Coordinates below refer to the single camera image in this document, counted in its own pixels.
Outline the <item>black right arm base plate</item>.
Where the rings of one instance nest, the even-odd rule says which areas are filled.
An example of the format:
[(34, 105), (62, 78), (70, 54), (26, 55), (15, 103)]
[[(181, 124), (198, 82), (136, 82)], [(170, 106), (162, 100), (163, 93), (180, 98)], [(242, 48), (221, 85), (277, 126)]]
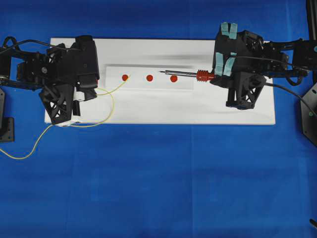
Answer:
[[(317, 113), (317, 84), (314, 84), (302, 97), (311, 109)], [(301, 102), (301, 119), (303, 135), (314, 145), (317, 145), (317, 118), (313, 112)]]

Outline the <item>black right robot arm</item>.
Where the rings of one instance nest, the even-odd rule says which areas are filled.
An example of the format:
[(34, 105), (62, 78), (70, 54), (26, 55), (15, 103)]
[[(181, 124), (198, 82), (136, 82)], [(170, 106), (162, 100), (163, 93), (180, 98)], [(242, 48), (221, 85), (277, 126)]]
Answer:
[(227, 107), (253, 109), (267, 78), (285, 78), (292, 86), (317, 69), (317, 42), (265, 42), (250, 31), (218, 33), (211, 84), (228, 89)]

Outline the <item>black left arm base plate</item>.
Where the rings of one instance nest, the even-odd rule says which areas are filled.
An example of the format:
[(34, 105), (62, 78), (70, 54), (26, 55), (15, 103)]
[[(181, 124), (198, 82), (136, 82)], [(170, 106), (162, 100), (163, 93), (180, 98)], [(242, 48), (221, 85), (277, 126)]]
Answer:
[(5, 92), (0, 89), (0, 142), (14, 142), (14, 118), (4, 116)]

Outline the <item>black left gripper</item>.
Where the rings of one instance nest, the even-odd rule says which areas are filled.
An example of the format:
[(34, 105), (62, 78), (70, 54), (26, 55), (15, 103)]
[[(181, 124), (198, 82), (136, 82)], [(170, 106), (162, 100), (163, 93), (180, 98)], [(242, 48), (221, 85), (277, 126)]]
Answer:
[(70, 48), (59, 44), (45, 54), (25, 53), (25, 88), (42, 89), (39, 96), (53, 125), (80, 116), (79, 101), (97, 97), (97, 79), (79, 80), (77, 61), (81, 56), (82, 44), (78, 42)]

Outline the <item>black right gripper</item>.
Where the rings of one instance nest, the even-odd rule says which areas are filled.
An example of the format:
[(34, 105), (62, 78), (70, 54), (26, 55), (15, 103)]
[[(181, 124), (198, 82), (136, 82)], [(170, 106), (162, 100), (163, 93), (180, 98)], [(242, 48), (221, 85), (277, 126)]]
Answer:
[(211, 84), (228, 89), (226, 106), (237, 109), (253, 109), (266, 83), (260, 58), (263, 52), (262, 36), (244, 30), (237, 33), (235, 72), (231, 76), (216, 76)]

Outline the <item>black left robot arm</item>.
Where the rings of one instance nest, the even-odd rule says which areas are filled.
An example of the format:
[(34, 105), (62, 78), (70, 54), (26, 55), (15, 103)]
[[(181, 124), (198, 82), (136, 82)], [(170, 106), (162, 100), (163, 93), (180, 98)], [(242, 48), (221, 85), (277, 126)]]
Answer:
[(80, 103), (95, 99), (100, 78), (97, 47), (92, 36), (75, 38), (71, 47), (47, 44), (45, 53), (28, 52), (14, 37), (0, 48), (0, 84), (39, 90), (39, 97), (53, 125), (81, 116)]

